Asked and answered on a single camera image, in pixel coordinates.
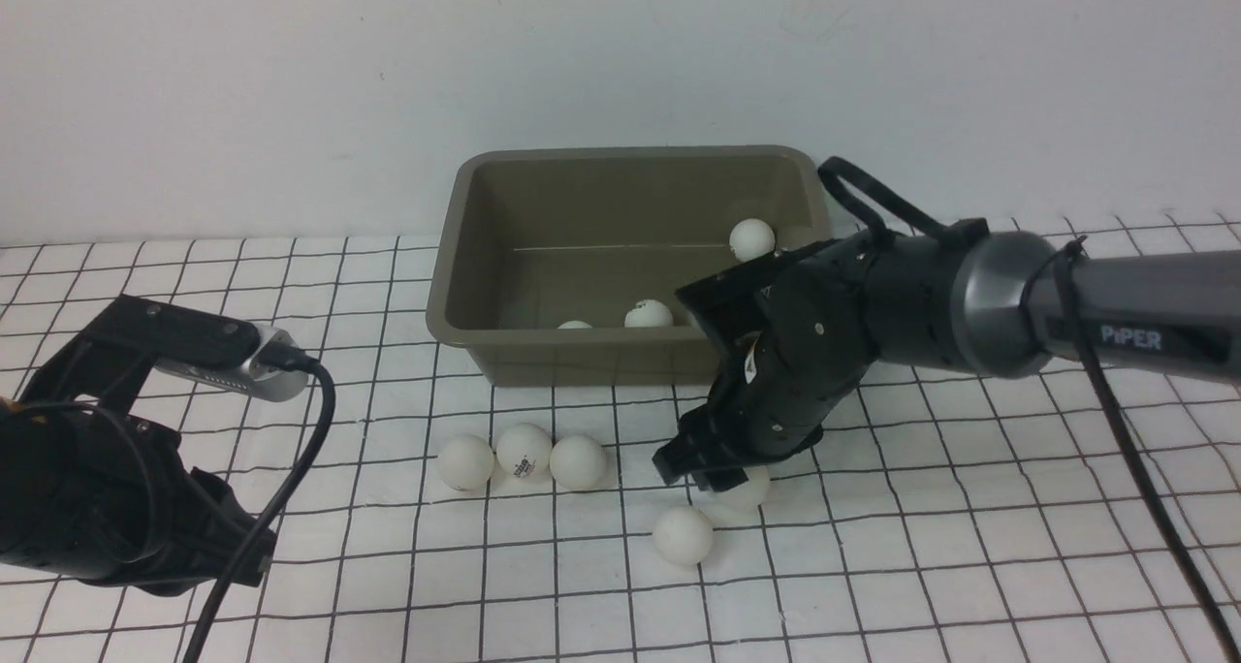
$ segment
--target white ping pong ball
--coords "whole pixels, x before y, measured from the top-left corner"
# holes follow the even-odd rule
[[[772,476],[767,467],[746,467],[745,472],[748,478],[746,483],[715,494],[720,503],[737,510],[750,510],[758,508],[767,498],[767,489],[772,485]]]
[[[460,435],[448,441],[436,458],[439,478],[455,490],[482,488],[495,469],[491,446],[478,436]]]
[[[678,566],[694,566],[706,559],[715,540],[711,520],[689,505],[665,510],[655,523],[653,536],[660,556]]]
[[[643,299],[624,315],[624,325],[629,329],[671,327],[673,310],[658,299]]]
[[[534,423],[517,423],[495,441],[495,458],[519,479],[546,472],[551,461],[551,436]]]
[[[603,478],[608,457],[594,438],[567,436],[551,448],[551,477],[568,490],[589,490]]]
[[[728,235],[728,248],[737,261],[753,261],[776,248],[776,232],[762,220],[742,220]]]

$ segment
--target gray arm segment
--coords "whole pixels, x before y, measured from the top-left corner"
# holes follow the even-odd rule
[[[1072,277],[1102,361],[1241,381],[1241,251],[1085,259]],[[1042,349],[1076,359],[1050,267],[1031,283],[1026,313]]]

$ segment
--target robotic arm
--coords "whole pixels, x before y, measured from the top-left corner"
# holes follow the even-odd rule
[[[980,220],[942,226],[841,159],[819,175],[866,230],[676,293],[722,363],[706,404],[655,453],[668,483],[690,474],[727,490],[746,480],[742,468],[810,447],[877,360],[1023,377],[1054,355],[1077,358],[1046,240],[990,233]],[[923,233],[887,230],[840,179]],[[1072,286],[1103,361],[1241,380],[1241,252],[1081,259]]]

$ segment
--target grid tablecloth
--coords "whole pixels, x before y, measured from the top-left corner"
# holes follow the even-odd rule
[[[1212,214],[1016,226],[1088,232],[1093,257],[1241,247],[1241,226]],[[493,389],[436,344],[423,309],[437,241],[0,251],[0,392],[120,292],[274,322],[336,376],[338,420],[277,524],[271,574],[232,589],[206,661],[1221,659],[1076,364],[1020,381],[876,365],[823,442],[773,468],[763,508],[740,513],[663,487],[650,463],[704,387]],[[1109,376],[1239,627],[1241,396]],[[276,405],[153,375],[134,412],[182,428],[186,464],[221,473],[257,512],[316,406],[314,392]],[[439,482],[447,438],[515,421],[594,437],[612,472],[585,493]],[[649,536],[685,503],[719,528],[697,569],[665,564]],[[205,595],[0,566],[0,663],[174,661]]]

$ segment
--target plastic tub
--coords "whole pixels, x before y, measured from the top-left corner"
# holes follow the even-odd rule
[[[719,358],[676,288],[736,264],[728,232],[828,236],[808,156],[784,147],[496,151],[457,175],[427,327],[496,386],[705,384]],[[625,329],[642,299],[675,325]],[[560,330],[580,319],[592,329]]]

